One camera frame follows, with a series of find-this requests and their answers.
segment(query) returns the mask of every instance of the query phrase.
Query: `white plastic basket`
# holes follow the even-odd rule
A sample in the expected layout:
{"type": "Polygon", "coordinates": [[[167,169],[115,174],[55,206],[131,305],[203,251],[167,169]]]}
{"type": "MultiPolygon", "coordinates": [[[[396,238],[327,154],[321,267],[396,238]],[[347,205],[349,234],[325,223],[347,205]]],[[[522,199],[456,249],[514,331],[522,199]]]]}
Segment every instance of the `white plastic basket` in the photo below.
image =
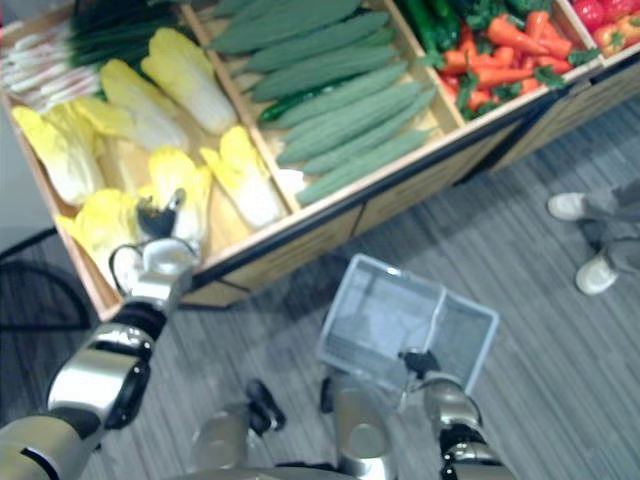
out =
{"type": "Polygon", "coordinates": [[[470,393],[499,316],[438,285],[366,255],[353,257],[325,321],[317,354],[391,392],[412,380],[401,355],[430,352],[438,374],[470,393]]]}

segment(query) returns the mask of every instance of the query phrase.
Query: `white sneaker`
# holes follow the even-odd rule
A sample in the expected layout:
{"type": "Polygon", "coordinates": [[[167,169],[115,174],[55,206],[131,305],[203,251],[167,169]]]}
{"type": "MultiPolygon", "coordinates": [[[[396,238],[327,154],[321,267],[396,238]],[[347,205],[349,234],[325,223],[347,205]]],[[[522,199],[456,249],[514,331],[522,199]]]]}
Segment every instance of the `white sneaker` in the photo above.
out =
{"type": "Polygon", "coordinates": [[[576,274],[576,285],[585,295],[598,295],[618,279],[603,252],[585,263],[576,274]]]}
{"type": "Polygon", "coordinates": [[[584,193],[562,193],[547,202],[551,216],[558,220],[573,222],[584,217],[584,193]]]}

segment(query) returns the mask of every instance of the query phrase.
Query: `cucumber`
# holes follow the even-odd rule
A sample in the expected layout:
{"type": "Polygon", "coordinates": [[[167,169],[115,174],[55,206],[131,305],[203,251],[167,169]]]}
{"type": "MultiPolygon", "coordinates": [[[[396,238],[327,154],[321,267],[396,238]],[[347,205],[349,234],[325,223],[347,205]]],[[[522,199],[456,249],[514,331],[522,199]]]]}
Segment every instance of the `cucumber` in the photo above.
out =
{"type": "MultiPolygon", "coordinates": [[[[262,1],[273,3],[281,0],[256,0],[262,1]]],[[[359,5],[360,0],[286,0],[285,4],[273,7],[271,13],[236,25],[232,22],[211,45],[226,54],[253,52],[336,23],[359,5]]]]}
{"type": "Polygon", "coordinates": [[[287,7],[289,3],[297,0],[254,0],[249,5],[240,10],[232,19],[229,29],[233,29],[242,25],[243,23],[256,20],[263,15],[267,15],[273,12],[274,9],[280,7],[287,7]]]}
{"type": "Polygon", "coordinates": [[[333,80],[369,72],[389,63],[397,52],[386,47],[345,47],[277,70],[258,82],[252,98],[266,102],[333,80]]]}
{"type": "Polygon", "coordinates": [[[312,99],[292,108],[278,120],[279,128],[291,128],[305,120],[344,107],[368,95],[379,92],[398,80],[406,71],[408,63],[399,63],[375,70],[351,80],[322,98],[312,99]]]}
{"type": "Polygon", "coordinates": [[[215,18],[233,17],[254,1],[255,0],[220,0],[213,11],[213,16],[215,18]]]}
{"type": "Polygon", "coordinates": [[[342,145],[370,128],[379,125],[408,107],[422,85],[409,83],[389,87],[321,117],[309,120],[311,129],[298,135],[282,152],[277,162],[290,165],[309,160],[342,145]]]}
{"type": "Polygon", "coordinates": [[[327,173],[339,167],[344,162],[347,162],[350,158],[362,155],[393,138],[416,115],[423,112],[429,106],[435,93],[436,90],[434,88],[421,93],[412,105],[409,105],[395,117],[387,120],[379,127],[368,131],[364,135],[359,136],[355,140],[310,160],[304,165],[302,171],[306,175],[321,175],[327,173]]]}
{"type": "Polygon", "coordinates": [[[327,173],[299,192],[296,198],[300,205],[303,206],[317,202],[407,153],[420,148],[427,136],[426,132],[417,130],[399,135],[361,156],[352,158],[348,163],[327,173]]]}
{"type": "Polygon", "coordinates": [[[375,32],[388,21],[389,15],[385,12],[365,13],[308,36],[260,50],[251,57],[245,68],[261,73],[278,70],[299,60],[350,45],[375,32]]]}
{"type": "Polygon", "coordinates": [[[377,93],[373,94],[373,96],[367,95],[367,96],[361,98],[360,100],[358,100],[356,102],[350,102],[350,103],[344,104],[344,106],[341,107],[341,108],[334,109],[334,110],[332,110],[330,112],[327,112],[327,113],[324,113],[324,114],[322,114],[322,115],[320,115],[318,117],[310,118],[306,122],[295,126],[289,132],[284,134],[282,136],[282,140],[285,143],[291,144],[291,143],[295,142],[296,140],[298,140],[299,138],[304,138],[305,136],[316,135],[318,131],[321,131],[319,129],[322,129],[323,125],[326,125],[327,123],[333,122],[333,121],[335,121],[336,118],[339,118],[338,114],[336,114],[336,112],[347,112],[349,107],[351,107],[351,106],[362,105],[362,104],[365,104],[367,101],[369,101],[369,102],[374,101],[375,102],[379,98],[386,98],[387,95],[393,96],[393,93],[392,93],[393,91],[401,91],[403,89],[405,89],[405,91],[407,91],[407,92],[415,92],[415,95],[417,95],[418,92],[420,91],[420,86],[419,86],[419,84],[413,82],[413,83],[406,84],[406,85],[400,85],[400,86],[395,86],[395,87],[387,87],[385,89],[381,89],[381,90],[384,90],[384,91],[377,92],[377,93]]]}
{"type": "Polygon", "coordinates": [[[270,107],[265,108],[260,116],[258,117],[258,121],[261,126],[266,128],[278,128],[274,122],[278,120],[282,115],[284,115],[287,111],[291,110],[297,105],[300,105],[304,102],[311,100],[312,98],[319,97],[320,95],[324,95],[328,92],[335,90],[338,86],[342,85],[344,80],[338,80],[337,82],[332,82],[328,85],[323,85],[321,87],[312,88],[310,90],[305,90],[304,92],[296,93],[294,95],[290,95],[286,98],[283,98],[278,103],[271,105],[270,107]]]}
{"type": "Polygon", "coordinates": [[[357,41],[354,47],[383,47],[393,42],[395,33],[390,28],[381,28],[377,32],[372,33],[368,37],[357,41]]]}

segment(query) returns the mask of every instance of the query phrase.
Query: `orange carrot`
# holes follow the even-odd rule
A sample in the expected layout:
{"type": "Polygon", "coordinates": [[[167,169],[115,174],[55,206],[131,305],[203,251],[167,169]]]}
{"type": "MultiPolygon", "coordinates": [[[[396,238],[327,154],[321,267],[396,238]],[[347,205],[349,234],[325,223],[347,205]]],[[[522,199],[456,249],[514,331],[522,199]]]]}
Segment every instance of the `orange carrot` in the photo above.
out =
{"type": "Polygon", "coordinates": [[[570,71],[573,68],[569,64],[569,62],[566,62],[564,60],[558,60],[557,58],[549,57],[549,56],[545,56],[545,55],[542,55],[542,56],[536,58],[536,63],[540,67],[546,67],[546,66],[550,65],[551,69],[553,70],[553,73],[557,73],[558,75],[562,75],[563,73],[567,73],[568,71],[570,71]]]}
{"type": "Polygon", "coordinates": [[[533,70],[523,68],[476,68],[474,73],[478,76],[478,88],[490,88],[503,83],[513,83],[529,78],[533,70]]]}
{"type": "Polygon", "coordinates": [[[493,58],[498,60],[503,67],[509,68],[516,57],[516,51],[513,47],[498,47],[493,52],[493,58]]]}
{"type": "Polygon", "coordinates": [[[460,85],[460,80],[455,75],[440,75],[440,78],[442,79],[443,83],[446,83],[451,87],[458,88],[458,86],[460,85]]]}
{"type": "Polygon", "coordinates": [[[469,98],[467,107],[475,112],[479,107],[490,100],[491,94],[487,90],[474,90],[471,92],[471,97],[469,98]]]}
{"type": "Polygon", "coordinates": [[[524,57],[524,60],[522,61],[522,65],[520,68],[533,69],[533,67],[535,66],[536,66],[536,57],[534,57],[533,55],[528,55],[524,57]]]}
{"type": "Polygon", "coordinates": [[[536,90],[540,86],[540,82],[538,82],[535,78],[525,78],[522,81],[522,89],[518,95],[526,95],[527,93],[531,93],[536,90]]]}
{"type": "Polygon", "coordinates": [[[456,73],[464,73],[471,68],[495,67],[499,68],[502,64],[491,55],[470,56],[459,50],[447,50],[443,54],[445,66],[440,72],[445,75],[455,75],[456,73]]]}
{"type": "Polygon", "coordinates": [[[468,25],[463,25],[460,30],[460,48],[462,53],[475,57],[478,54],[476,42],[473,40],[473,32],[468,25]]]}
{"type": "Polygon", "coordinates": [[[538,43],[548,50],[549,55],[560,60],[565,60],[573,48],[573,44],[566,38],[542,37],[538,40],[538,43]]]}
{"type": "Polygon", "coordinates": [[[522,62],[526,58],[526,55],[522,52],[516,52],[516,55],[513,59],[513,63],[510,65],[511,68],[522,68],[522,62]]]}
{"type": "Polygon", "coordinates": [[[547,22],[542,29],[542,37],[540,38],[563,38],[562,35],[558,33],[556,28],[553,26],[551,22],[547,22]]]}
{"type": "Polygon", "coordinates": [[[545,47],[538,44],[529,35],[499,17],[491,20],[487,34],[489,40],[496,45],[513,47],[516,50],[522,50],[532,55],[546,55],[549,53],[545,47]]]}
{"type": "Polygon", "coordinates": [[[542,38],[545,25],[549,23],[549,14],[544,10],[531,12],[527,16],[527,26],[525,32],[534,40],[542,38]]]}

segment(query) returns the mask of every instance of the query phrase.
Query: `gray carpet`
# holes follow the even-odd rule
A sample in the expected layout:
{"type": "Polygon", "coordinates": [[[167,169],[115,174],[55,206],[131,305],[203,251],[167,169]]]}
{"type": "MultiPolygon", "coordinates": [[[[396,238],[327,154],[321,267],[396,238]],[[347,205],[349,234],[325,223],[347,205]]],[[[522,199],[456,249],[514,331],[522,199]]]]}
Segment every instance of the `gray carpet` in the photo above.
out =
{"type": "MultiPolygon", "coordinates": [[[[635,98],[497,175],[440,193],[248,301],[221,312],[180,312],[161,338],[139,418],[105,440],[83,478],[184,472],[198,426],[242,399],[243,384],[256,376],[290,422],[255,445],[252,463],[333,460],[331,425],[317,410],[324,369],[313,352],[346,259],[356,252],[500,312],[475,396],[495,446],[520,478],[638,478],[638,279],[622,278],[596,298],[578,293],[573,275],[594,252],[577,225],[545,211],[554,193],[638,177],[638,125],[635,98]]],[[[629,234],[640,236],[638,226],[613,225],[605,238],[629,234]]],[[[56,238],[21,256],[67,262],[56,238]]],[[[26,284],[24,301],[42,288],[26,284]]],[[[0,335],[0,422],[41,405],[51,375],[82,338],[0,335]]],[[[400,478],[436,479],[436,444],[417,402],[390,423],[400,478]]]]}

